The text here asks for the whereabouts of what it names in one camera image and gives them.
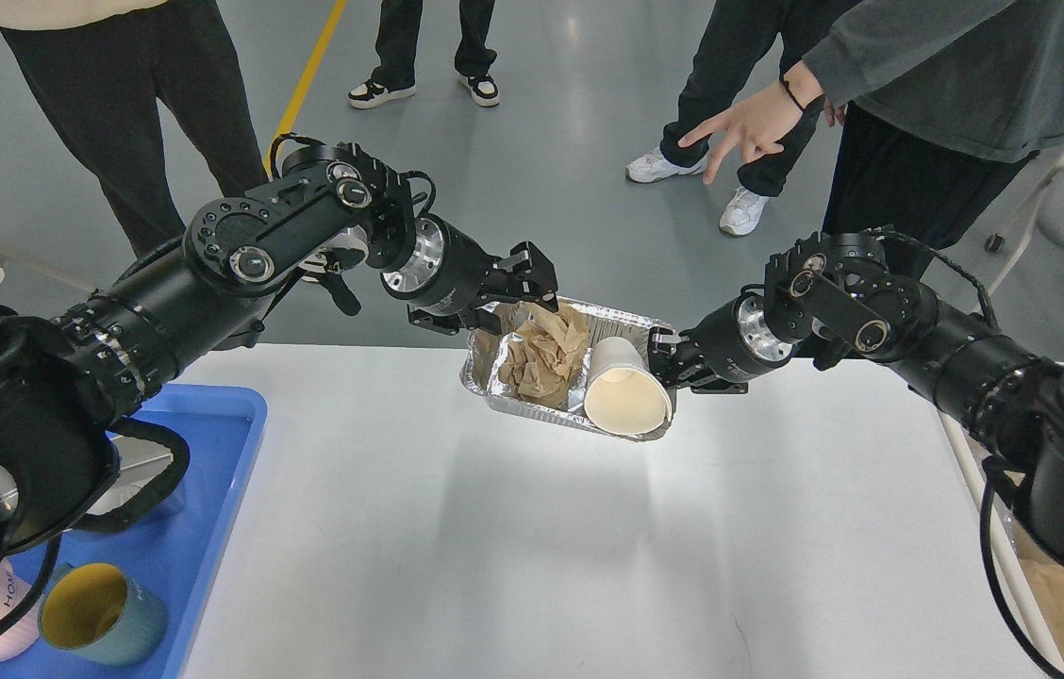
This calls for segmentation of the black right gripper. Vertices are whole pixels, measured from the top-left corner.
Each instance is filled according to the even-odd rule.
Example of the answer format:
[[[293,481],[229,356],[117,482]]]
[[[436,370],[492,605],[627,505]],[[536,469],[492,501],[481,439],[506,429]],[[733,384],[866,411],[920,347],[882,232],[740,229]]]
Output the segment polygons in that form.
[[[794,353],[768,327],[757,292],[741,293],[682,334],[654,326],[648,337],[650,372],[665,390],[746,392],[752,379],[785,366]]]

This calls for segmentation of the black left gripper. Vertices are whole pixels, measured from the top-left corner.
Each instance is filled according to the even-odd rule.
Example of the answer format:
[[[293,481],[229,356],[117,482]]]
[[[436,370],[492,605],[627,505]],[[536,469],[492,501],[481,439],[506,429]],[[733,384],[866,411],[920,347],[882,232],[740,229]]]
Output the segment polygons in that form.
[[[491,301],[531,302],[558,313],[553,262],[532,241],[493,256],[436,215],[414,228],[414,250],[397,270],[381,274],[393,298],[408,304],[408,322],[447,336],[481,330],[502,336]]]

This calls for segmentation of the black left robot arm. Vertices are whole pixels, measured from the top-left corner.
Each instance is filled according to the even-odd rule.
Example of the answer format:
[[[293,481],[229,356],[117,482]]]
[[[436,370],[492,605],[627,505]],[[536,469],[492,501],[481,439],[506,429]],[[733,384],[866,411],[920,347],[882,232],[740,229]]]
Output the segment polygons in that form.
[[[358,300],[340,274],[381,274],[411,325],[497,334],[494,302],[556,309],[556,271],[528,241],[491,255],[356,143],[299,139],[273,179],[214,199],[182,237],[57,317],[0,307],[0,563],[68,529],[118,532],[187,471],[183,438],[134,413],[217,345],[252,345],[302,279]]]

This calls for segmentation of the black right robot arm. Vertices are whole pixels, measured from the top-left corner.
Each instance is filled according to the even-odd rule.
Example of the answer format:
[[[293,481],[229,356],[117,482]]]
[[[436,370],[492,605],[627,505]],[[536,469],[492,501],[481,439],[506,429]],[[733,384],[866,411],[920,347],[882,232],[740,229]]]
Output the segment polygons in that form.
[[[907,381],[988,450],[982,463],[979,537],[990,593],[1023,651],[1061,676],[1011,614],[990,554],[990,509],[1002,500],[1041,550],[1064,567],[1064,364],[999,330],[988,293],[979,312],[940,300],[911,276],[891,274],[888,227],[813,233],[769,259],[764,280],[693,328],[656,327],[648,366],[667,390],[745,392],[792,357],[824,371],[867,359]]]

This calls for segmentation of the bystander bare hand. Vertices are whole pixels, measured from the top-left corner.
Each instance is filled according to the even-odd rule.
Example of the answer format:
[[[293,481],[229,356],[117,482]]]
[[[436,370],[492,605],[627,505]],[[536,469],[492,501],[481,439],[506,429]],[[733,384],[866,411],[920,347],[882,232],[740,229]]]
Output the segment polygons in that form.
[[[779,143],[798,125],[807,105],[822,96],[822,86],[803,61],[792,65],[768,89],[757,92],[748,99],[708,120],[696,125],[679,145],[688,147],[710,135],[718,140],[710,144],[702,182],[709,185],[730,152],[738,150],[744,162],[752,162],[782,151]]]

